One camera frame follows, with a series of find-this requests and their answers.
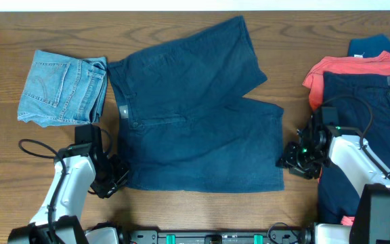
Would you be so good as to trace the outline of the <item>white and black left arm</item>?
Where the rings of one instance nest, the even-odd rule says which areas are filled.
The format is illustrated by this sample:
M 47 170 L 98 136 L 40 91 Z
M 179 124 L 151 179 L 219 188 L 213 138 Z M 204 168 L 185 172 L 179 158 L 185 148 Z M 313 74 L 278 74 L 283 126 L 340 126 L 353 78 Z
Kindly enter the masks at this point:
M 127 182 L 129 170 L 117 155 L 109 157 L 92 144 L 63 148 L 54 157 L 55 175 L 38 212 L 13 229 L 8 243 L 124 243 L 121 228 L 99 223 L 81 227 L 86 196 L 111 197 Z

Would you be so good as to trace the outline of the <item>dark navy shorts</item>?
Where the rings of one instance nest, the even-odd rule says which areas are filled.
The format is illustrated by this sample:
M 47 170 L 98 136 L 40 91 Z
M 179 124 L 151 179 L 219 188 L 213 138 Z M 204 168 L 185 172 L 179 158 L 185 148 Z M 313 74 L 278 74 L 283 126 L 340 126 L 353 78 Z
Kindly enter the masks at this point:
M 231 18 L 108 65 L 127 186 L 214 193 L 281 191 L 283 109 L 264 83 L 246 23 Z

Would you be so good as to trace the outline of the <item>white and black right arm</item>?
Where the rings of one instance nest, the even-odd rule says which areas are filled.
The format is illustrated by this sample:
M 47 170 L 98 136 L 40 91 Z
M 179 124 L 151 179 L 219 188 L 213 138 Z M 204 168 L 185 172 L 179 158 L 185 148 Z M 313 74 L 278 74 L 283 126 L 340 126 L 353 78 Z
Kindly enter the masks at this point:
M 316 223 L 303 229 L 298 243 L 390 243 L 390 169 L 353 127 L 307 126 L 290 142 L 277 167 L 316 179 L 339 168 L 360 197 L 351 225 Z

